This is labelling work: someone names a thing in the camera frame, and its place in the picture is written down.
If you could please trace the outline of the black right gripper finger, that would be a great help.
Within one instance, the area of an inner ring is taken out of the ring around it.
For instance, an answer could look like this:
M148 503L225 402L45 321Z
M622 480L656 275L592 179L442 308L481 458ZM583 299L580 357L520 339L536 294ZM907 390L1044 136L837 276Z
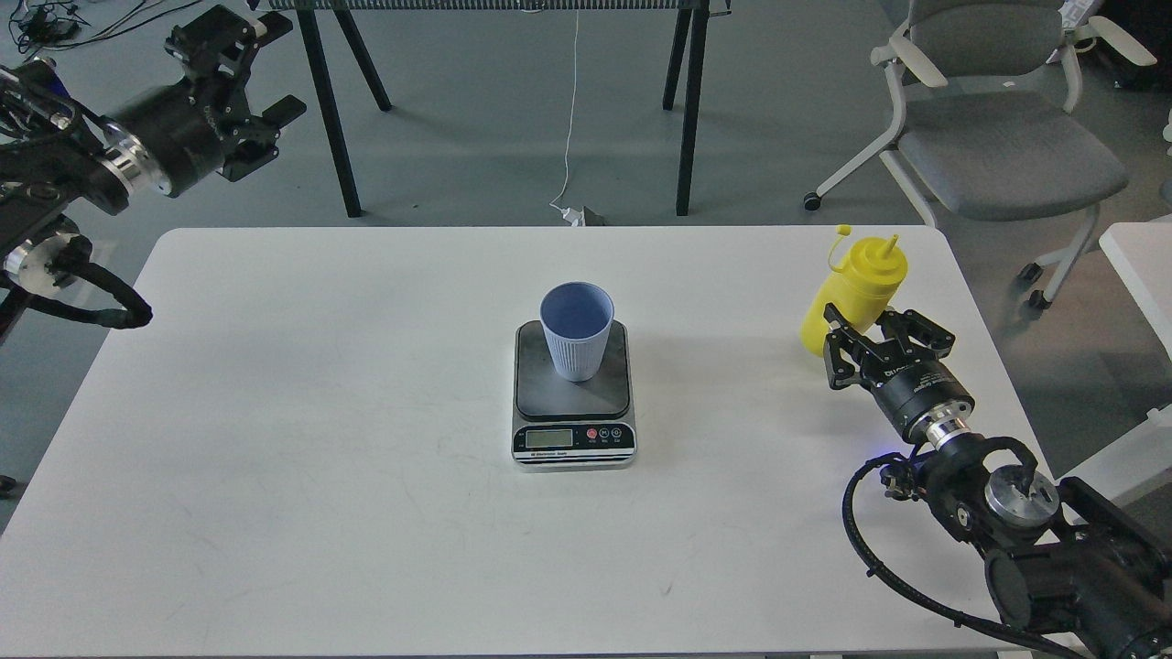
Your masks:
M874 339L856 330L833 303L823 310L827 333L823 358L829 388L841 390L860 385L867 392L880 385L880 349Z
M886 310L875 319L883 342L875 354L883 362L936 362L949 356L956 338L926 315L907 310Z

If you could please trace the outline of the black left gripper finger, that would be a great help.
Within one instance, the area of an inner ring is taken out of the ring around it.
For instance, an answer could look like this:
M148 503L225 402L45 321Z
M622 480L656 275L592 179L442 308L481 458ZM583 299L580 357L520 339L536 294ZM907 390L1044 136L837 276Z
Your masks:
M165 50L183 70L175 84L180 100L213 115L246 115L245 87L255 56L292 28L289 18L278 12L238 16L226 5L214 5L188 25L173 27Z
M286 125L297 121L306 110L305 102L288 95L275 101L275 104L265 109L259 116L241 115L219 121L223 162L218 174L230 182L238 182L260 167L275 161L279 155L277 140Z

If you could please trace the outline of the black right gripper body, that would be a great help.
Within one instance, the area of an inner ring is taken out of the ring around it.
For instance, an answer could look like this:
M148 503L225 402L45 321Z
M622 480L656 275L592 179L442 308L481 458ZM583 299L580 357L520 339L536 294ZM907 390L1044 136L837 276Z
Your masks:
M927 441L927 427L940 417L940 408L943 417L968 417L975 408L970 392L942 362L920 359L897 364L865 356L859 372L863 388L908 444Z

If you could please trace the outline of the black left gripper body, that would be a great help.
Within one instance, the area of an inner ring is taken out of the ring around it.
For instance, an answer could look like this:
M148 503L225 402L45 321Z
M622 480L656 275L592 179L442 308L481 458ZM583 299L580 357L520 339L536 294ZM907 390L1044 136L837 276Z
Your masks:
M180 100L179 89L158 86L98 121L109 167L129 193L155 189L175 199L222 167L223 118Z

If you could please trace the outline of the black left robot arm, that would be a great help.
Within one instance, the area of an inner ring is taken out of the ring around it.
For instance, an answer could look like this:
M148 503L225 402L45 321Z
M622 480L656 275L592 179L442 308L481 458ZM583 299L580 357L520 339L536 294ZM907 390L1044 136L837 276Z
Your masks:
M150 322L151 306L91 261L66 210L89 201L118 215L141 190L175 199L210 174L237 182L275 159L306 104L289 95L255 115L245 87L259 50L292 28L277 12L246 18L214 5L165 41L183 79L105 116L66 91L49 59L4 68L4 335L26 310L109 330Z

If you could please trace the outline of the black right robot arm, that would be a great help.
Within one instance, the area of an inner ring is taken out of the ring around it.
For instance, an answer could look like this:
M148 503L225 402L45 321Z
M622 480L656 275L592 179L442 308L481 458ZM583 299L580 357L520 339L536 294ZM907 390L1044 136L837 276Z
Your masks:
M974 400L943 364L955 341L948 330L887 310L875 341L833 304L823 314L829 386L867 390L912 446L866 460L841 497L845 534L868 576L958 627L1045 654L1071 658L1051 643L1070 632L1097 658L1168 657L1168 549L1081 477L1051 482L1026 442L972 430ZM884 495L925 502L950 537L974 546L999 621L950 609L884 565L854 512L856 488L874 470Z

